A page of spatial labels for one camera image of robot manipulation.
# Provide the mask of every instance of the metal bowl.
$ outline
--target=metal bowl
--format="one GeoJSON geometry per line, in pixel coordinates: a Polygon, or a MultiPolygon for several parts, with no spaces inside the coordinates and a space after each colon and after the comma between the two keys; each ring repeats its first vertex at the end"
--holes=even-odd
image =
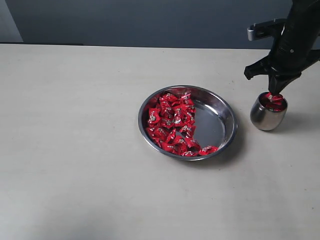
{"type": "Polygon", "coordinates": [[[164,155],[184,161],[197,161],[218,155],[233,141],[238,127],[235,113],[226,101],[209,90],[189,85],[165,87],[150,95],[140,108],[138,114],[138,125],[142,136],[154,149],[164,155]],[[148,109],[149,107],[154,107],[155,101],[157,101],[161,95],[166,93],[174,94],[177,97],[180,97],[185,93],[191,93],[191,99],[193,100],[196,108],[196,130],[194,132],[194,139],[199,142],[201,147],[205,147],[207,145],[219,147],[216,152],[205,156],[187,157],[164,151],[153,143],[145,130],[148,127],[148,109]]]}

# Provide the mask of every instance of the table surface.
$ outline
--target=table surface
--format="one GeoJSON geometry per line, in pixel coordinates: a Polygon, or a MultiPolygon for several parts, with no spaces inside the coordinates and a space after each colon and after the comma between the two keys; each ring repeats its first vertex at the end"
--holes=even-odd
{"type": "Polygon", "coordinates": [[[0,239],[318,240],[319,66],[283,95],[281,126],[250,109],[267,50],[0,45],[0,239]],[[239,120],[222,154],[166,157],[137,115],[153,92],[195,85],[239,120]]]}

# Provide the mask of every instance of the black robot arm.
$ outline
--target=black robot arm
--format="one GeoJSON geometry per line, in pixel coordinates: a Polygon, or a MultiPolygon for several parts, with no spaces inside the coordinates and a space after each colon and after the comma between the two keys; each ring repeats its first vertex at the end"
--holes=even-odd
{"type": "Polygon", "coordinates": [[[273,37],[274,41],[268,56],[245,67],[245,76],[250,80],[256,75],[268,75],[269,91],[279,94],[320,60],[320,50],[312,50],[319,32],[320,0],[293,0],[287,19],[248,28],[249,40],[273,37]]]}

